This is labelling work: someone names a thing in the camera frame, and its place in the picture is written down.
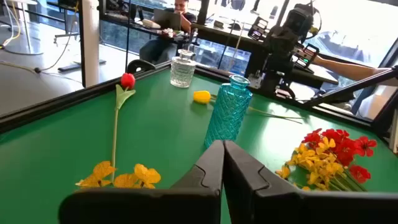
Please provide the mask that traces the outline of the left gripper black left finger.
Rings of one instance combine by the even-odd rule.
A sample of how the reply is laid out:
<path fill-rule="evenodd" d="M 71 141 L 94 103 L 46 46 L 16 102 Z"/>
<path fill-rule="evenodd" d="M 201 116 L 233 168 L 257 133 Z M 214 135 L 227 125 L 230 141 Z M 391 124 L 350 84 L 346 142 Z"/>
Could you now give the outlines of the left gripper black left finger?
<path fill-rule="evenodd" d="M 67 196 L 59 224 L 220 224 L 224 143 L 216 140 L 169 189 L 89 189 Z"/>

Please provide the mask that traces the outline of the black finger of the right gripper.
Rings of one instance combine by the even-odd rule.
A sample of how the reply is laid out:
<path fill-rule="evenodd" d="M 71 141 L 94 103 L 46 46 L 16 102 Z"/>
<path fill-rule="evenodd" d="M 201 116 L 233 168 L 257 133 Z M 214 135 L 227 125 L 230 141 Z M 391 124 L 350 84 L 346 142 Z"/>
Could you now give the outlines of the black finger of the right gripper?
<path fill-rule="evenodd" d="M 248 32 L 248 37 L 257 41 L 265 40 L 267 35 L 268 23 L 269 22 L 267 20 L 258 16 Z"/>
<path fill-rule="evenodd" d="M 298 45 L 294 48 L 295 63 L 299 67 L 308 68 L 319 52 L 319 48 L 312 44 L 307 44 L 305 47 Z"/>

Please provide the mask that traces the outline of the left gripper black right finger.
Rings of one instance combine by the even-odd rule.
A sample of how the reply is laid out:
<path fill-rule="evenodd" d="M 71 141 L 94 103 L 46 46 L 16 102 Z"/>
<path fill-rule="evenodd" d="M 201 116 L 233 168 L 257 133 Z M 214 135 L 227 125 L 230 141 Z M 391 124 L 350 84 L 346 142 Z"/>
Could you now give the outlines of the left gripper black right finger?
<path fill-rule="evenodd" d="M 304 191 L 234 142 L 224 149 L 232 224 L 398 224 L 398 194 Z"/>

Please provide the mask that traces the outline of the yellow artificial flower bunch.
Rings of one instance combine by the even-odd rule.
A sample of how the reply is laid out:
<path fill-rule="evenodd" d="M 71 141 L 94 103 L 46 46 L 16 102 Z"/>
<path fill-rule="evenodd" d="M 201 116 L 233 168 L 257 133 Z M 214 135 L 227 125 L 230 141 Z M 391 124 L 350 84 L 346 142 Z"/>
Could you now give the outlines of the yellow artificial flower bunch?
<path fill-rule="evenodd" d="M 275 173 L 288 180 L 291 168 L 299 167 L 307 172 L 306 183 L 298 185 L 303 190 L 364 192 L 363 184 L 370 180 L 371 173 L 354 163 L 358 152 L 354 140 L 346 138 L 337 143 L 333 138 L 323 137 L 316 146 L 308 142 L 299 145 Z"/>
<path fill-rule="evenodd" d="M 95 165 L 93 172 L 87 178 L 80 180 L 75 185 L 82 189 L 110 185 L 116 188 L 154 189 L 155 184 L 161 180 L 161 175 L 155 169 L 148 169 L 142 164 L 136 164 L 133 173 L 118 175 L 113 180 L 108 179 L 108 176 L 114 174 L 115 171 L 116 168 L 111 165 L 110 161 L 102 161 Z"/>

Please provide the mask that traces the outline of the red artificial flower bunch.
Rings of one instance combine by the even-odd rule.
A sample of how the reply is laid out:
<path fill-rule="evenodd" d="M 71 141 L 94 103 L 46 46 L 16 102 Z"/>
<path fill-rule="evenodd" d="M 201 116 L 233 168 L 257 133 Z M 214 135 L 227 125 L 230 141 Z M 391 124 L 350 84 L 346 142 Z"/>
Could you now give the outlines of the red artificial flower bunch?
<path fill-rule="evenodd" d="M 310 185 L 328 187 L 331 181 L 336 185 L 348 177 L 360 185 L 371 178 L 371 173 L 354 159 L 372 157 L 376 146 L 377 141 L 367 136 L 351 139 L 344 129 L 319 128 L 304 137 L 292 161 L 310 172 Z"/>

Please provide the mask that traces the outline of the yellow artificial tulip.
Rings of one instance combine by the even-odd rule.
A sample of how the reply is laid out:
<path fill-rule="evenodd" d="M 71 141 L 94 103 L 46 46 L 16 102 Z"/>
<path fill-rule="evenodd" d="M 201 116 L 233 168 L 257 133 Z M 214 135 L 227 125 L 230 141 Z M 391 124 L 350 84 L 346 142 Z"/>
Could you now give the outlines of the yellow artificial tulip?
<path fill-rule="evenodd" d="M 199 103 L 199 104 L 207 105 L 210 103 L 214 103 L 216 101 L 216 99 L 217 99 L 217 95 L 213 95 L 209 91 L 206 91 L 206 90 L 200 90 L 200 91 L 193 92 L 193 101 L 196 103 Z M 300 123 L 299 119 L 303 120 L 303 118 L 301 118 L 301 117 L 280 116 L 280 115 L 276 115 L 276 114 L 267 113 L 265 111 L 255 109 L 251 106 L 248 107 L 248 110 L 255 111 L 255 112 L 260 113 L 267 117 L 285 119 L 285 120 L 292 121 L 295 123 Z"/>

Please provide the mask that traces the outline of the red artificial tulip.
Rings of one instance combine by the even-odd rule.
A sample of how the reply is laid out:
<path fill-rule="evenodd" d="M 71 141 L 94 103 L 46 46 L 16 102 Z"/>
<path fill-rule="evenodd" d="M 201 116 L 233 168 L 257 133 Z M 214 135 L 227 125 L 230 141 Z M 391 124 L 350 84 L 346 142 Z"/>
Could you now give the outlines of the red artificial tulip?
<path fill-rule="evenodd" d="M 118 136 L 118 114 L 119 110 L 122 108 L 124 102 L 135 94 L 136 79 L 131 73 L 124 73 L 121 76 L 120 84 L 116 84 L 116 105 L 114 114 L 114 129 L 113 129 L 113 144 L 112 144 L 112 154 L 111 154 L 111 165 L 116 167 L 116 145 Z"/>

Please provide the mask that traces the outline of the person's forearm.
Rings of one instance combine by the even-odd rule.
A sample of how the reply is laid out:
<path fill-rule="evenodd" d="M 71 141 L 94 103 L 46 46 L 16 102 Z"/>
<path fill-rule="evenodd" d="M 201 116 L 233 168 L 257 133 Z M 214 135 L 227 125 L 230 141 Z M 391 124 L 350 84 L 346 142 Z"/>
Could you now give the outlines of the person's forearm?
<path fill-rule="evenodd" d="M 378 73 L 390 70 L 390 68 L 373 68 L 351 63 L 337 62 L 334 60 L 327 60 L 318 55 L 313 59 L 313 63 L 355 81 L 360 81 Z"/>

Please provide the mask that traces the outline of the blue textured glass vase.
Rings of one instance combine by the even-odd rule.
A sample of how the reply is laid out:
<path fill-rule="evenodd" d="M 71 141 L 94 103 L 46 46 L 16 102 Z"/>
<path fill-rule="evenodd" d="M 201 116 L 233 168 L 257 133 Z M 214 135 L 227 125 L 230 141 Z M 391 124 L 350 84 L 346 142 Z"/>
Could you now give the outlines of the blue textured glass vase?
<path fill-rule="evenodd" d="M 206 148 L 215 140 L 236 140 L 252 98 L 249 84 L 247 78 L 231 75 L 229 83 L 220 85 L 205 136 Z"/>

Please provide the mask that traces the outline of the dark grey laptop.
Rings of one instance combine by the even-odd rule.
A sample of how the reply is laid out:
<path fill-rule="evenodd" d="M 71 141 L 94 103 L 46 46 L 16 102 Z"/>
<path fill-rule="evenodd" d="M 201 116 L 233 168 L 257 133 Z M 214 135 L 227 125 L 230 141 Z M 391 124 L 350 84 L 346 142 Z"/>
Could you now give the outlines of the dark grey laptop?
<path fill-rule="evenodd" d="M 181 15 L 165 9 L 154 9 L 154 22 L 162 29 L 181 29 Z"/>

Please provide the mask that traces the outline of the person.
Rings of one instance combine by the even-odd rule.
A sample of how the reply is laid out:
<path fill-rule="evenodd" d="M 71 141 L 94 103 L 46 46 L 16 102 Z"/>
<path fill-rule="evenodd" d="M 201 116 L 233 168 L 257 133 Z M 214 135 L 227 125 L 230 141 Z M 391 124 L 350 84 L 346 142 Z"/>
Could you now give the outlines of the person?
<path fill-rule="evenodd" d="M 184 32 L 190 33 L 191 24 L 197 21 L 196 15 L 188 12 L 189 0 L 175 0 L 174 8 L 167 8 L 166 11 L 179 14 L 181 18 L 181 28 Z M 146 62 L 157 65 L 169 61 L 175 56 L 177 47 L 168 40 L 161 37 L 151 39 L 146 42 L 139 50 L 139 58 Z"/>

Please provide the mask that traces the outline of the black chair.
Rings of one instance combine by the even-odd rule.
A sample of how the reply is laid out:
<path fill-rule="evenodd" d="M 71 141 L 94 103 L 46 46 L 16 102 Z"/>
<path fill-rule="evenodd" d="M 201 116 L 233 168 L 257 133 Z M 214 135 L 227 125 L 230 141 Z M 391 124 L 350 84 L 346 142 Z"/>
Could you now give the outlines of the black chair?
<path fill-rule="evenodd" d="M 149 70 L 154 70 L 155 65 L 145 60 L 135 59 L 128 63 L 126 72 L 134 74 L 138 72 L 139 68 L 140 72 L 147 72 Z"/>

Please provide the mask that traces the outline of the long black desk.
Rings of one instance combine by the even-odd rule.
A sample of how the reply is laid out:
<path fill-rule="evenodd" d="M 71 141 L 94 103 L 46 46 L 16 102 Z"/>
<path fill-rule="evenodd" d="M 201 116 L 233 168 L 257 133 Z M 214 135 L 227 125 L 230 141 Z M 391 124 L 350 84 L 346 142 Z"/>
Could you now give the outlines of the long black desk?
<path fill-rule="evenodd" d="M 127 25 L 127 16 L 122 14 L 116 14 L 115 12 L 109 12 L 100 15 L 100 19 L 108 22 L 112 22 L 114 24 L 119 24 L 124 27 Z M 142 19 L 136 21 L 136 18 L 130 19 L 129 28 L 143 31 L 151 35 L 156 35 L 163 39 L 169 40 L 171 42 L 182 42 L 187 43 L 192 41 L 192 37 L 194 32 L 186 33 L 182 30 L 173 30 L 173 29 L 162 29 L 160 25 L 154 22 L 154 17 L 151 20 Z"/>

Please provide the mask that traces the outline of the white column with round base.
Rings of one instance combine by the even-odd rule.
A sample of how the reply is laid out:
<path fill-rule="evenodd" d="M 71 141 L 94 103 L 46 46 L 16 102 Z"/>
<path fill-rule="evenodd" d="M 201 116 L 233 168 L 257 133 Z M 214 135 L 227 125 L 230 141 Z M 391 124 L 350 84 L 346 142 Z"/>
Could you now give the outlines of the white column with round base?
<path fill-rule="evenodd" d="M 98 0 L 81 0 L 81 29 L 83 40 L 82 69 L 84 87 L 98 84 L 99 81 L 99 11 Z"/>

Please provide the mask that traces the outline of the black table frame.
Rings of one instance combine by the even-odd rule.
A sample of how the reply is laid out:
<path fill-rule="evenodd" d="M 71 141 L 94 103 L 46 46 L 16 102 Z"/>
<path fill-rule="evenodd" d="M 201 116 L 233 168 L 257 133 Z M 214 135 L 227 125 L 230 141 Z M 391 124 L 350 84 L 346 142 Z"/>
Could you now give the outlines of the black table frame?
<path fill-rule="evenodd" d="M 282 95 L 272 95 L 270 93 L 266 93 L 264 90 L 261 89 L 255 89 L 252 87 L 250 87 L 249 89 L 257 95 L 265 96 L 267 98 L 298 107 L 311 113 L 320 114 L 322 116 L 326 116 L 327 118 L 336 119 L 344 123 L 349 123 L 353 126 L 359 126 L 361 128 L 368 129 L 376 134 L 379 138 L 383 138 L 387 135 L 386 131 L 393 123 L 392 117 L 394 110 L 398 109 L 398 93 L 394 94 L 392 98 L 387 101 L 386 105 L 382 108 L 380 113 L 371 122 L 360 120 L 352 115 L 345 115 L 342 112 L 333 111 L 325 106 L 322 106 L 321 104 L 329 101 L 334 97 L 341 96 L 362 88 L 366 88 L 368 86 L 375 85 L 389 79 L 398 79 L 398 66 L 394 68 L 389 68 L 385 72 L 378 73 L 369 78 L 355 82 L 344 88 L 325 94 L 321 97 L 312 99 L 305 103 L 299 103 L 298 101 L 283 98 Z M 0 116 L 0 134 L 105 94 L 109 91 L 114 90 L 115 85 L 119 83 L 120 79 L 115 78 L 104 83 L 78 90 L 74 93 L 59 96 L 57 98 L 47 100 L 42 103 L 38 103 L 36 105 L 26 107 L 21 110 L 17 110 L 15 112 L 5 114 L 4 116 Z"/>

